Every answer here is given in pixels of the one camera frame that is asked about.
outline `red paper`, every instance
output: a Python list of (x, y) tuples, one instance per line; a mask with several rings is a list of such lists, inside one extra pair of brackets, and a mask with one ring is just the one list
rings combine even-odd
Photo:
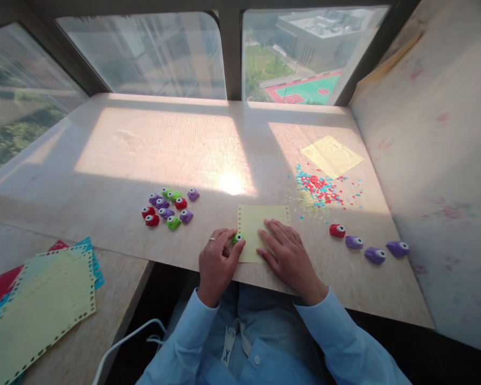
[(69, 246), (66, 243), (64, 243), (61, 240), (58, 240), (56, 243), (53, 244), (53, 246), (51, 248), (48, 249), (48, 251), (65, 249), (67, 247), (69, 247)]
[[(48, 251), (60, 250), (67, 247), (69, 246), (66, 243), (58, 240)], [(0, 300), (4, 295), (6, 295), (12, 290), (12, 284), (14, 283), (14, 280), (16, 279), (22, 268), (23, 265), (15, 267), (14, 269), (0, 275)]]

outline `sleeve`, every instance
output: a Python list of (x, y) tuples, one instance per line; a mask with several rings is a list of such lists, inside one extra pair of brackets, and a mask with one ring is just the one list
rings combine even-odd
[(194, 384), (201, 352), (219, 307), (211, 309), (193, 291), (175, 331), (137, 380), (137, 385)]
[(331, 289), (315, 306), (295, 306), (338, 385), (410, 384), (392, 356), (354, 323)]

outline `finger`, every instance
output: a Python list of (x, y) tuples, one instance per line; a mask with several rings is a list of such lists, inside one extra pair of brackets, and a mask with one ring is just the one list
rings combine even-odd
[(284, 250), (280, 242), (278, 242), (272, 236), (267, 234), (266, 231), (262, 229), (258, 229), (258, 235), (263, 239), (265, 243), (267, 243), (267, 245), (271, 248), (271, 250), (274, 251), (274, 254), (278, 255)]
[(299, 243), (301, 246), (303, 246), (303, 241), (301, 240), (301, 236), (299, 235), (299, 233), (298, 233), (296, 230), (294, 230), (293, 227), (290, 227), (290, 226), (289, 226), (289, 228), (290, 228), (290, 231), (292, 231), (292, 233), (293, 233), (293, 235), (294, 235), (294, 238), (296, 238), (296, 241), (298, 241), (298, 243)]
[(237, 234), (237, 229), (227, 229), (217, 238), (218, 244), (224, 247), (235, 234)]
[(230, 250), (227, 247), (223, 248), (223, 257), (228, 258), (230, 256)]
[(276, 240), (280, 242), (282, 245), (287, 244), (289, 242), (289, 238), (285, 235), (285, 233), (278, 226), (276, 226), (272, 221), (268, 219), (264, 219), (263, 223), (267, 226), (269, 230), (271, 230), (274, 238), (276, 238)]
[(257, 253), (267, 262), (271, 270), (278, 275), (280, 273), (280, 264), (276, 258), (266, 249), (258, 248)]
[(241, 257), (242, 249), (246, 244), (245, 240), (238, 241), (233, 250), (231, 251), (230, 257), (227, 260), (227, 263), (230, 265), (231, 268), (235, 269), (235, 266), (239, 263), (239, 258)]
[(291, 242), (297, 241), (296, 238), (294, 237), (294, 234), (291, 231), (290, 226), (286, 226), (283, 223), (281, 223), (279, 220), (274, 219), (274, 218), (271, 219), (271, 222), (274, 223), (276, 226), (278, 226), (285, 233), (285, 235), (287, 236), (289, 241), (291, 241)]
[(228, 230), (227, 228), (223, 228), (223, 229), (217, 229), (217, 230), (214, 230), (214, 232), (212, 233), (212, 235), (210, 236), (210, 238), (214, 238), (215, 240), (217, 240), (219, 238), (219, 236), (224, 233), (226, 230)]

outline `hand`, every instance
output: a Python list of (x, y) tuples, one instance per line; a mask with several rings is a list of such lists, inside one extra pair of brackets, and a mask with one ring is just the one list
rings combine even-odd
[(315, 274), (298, 232), (276, 219), (265, 219), (263, 223), (273, 236), (262, 229), (258, 230), (258, 235), (273, 252), (258, 248), (257, 253), (266, 260), (274, 274), (309, 306), (325, 299), (329, 289)]
[(199, 255), (198, 297), (208, 307), (215, 307), (235, 273), (245, 240), (238, 241), (232, 248), (231, 237), (236, 229), (219, 229)]

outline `red court boundary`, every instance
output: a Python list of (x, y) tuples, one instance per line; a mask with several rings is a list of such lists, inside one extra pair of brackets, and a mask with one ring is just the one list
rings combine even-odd
[(287, 103), (287, 104), (298, 104), (298, 103), (302, 103), (304, 102), (305, 100), (303, 99), (303, 97), (300, 95), (300, 94), (292, 94), (292, 95), (287, 95), (285, 96), (285, 101), (284, 103)]
[(288, 83), (285, 83), (285, 84), (277, 84), (275, 86), (270, 86), (270, 87), (264, 88), (264, 91), (267, 93), (267, 95), (269, 95), (269, 97), (275, 103), (286, 103), (286, 102), (283, 101), (283, 97), (278, 95), (278, 93), (276, 92), (277, 89), (285, 88), (285, 87), (289, 87), (289, 86), (297, 86), (298, 84), (304, 84), (304, 83), (309, 83), (309, 82), (315, 81), (315, 80), (330, 78), (332, 76), (340, 75), (340, 74), (342, 74), (342, 72), (343, 72), (343, 70), (338, 70), (338, 71), (330, 72), (330, 73), (325, 74), (325, 75), (315, 76), (313, 78), (306, 78), (306, 79), (302, 79), (302, 80), (299, 80), (299, 81), (288, 82)]

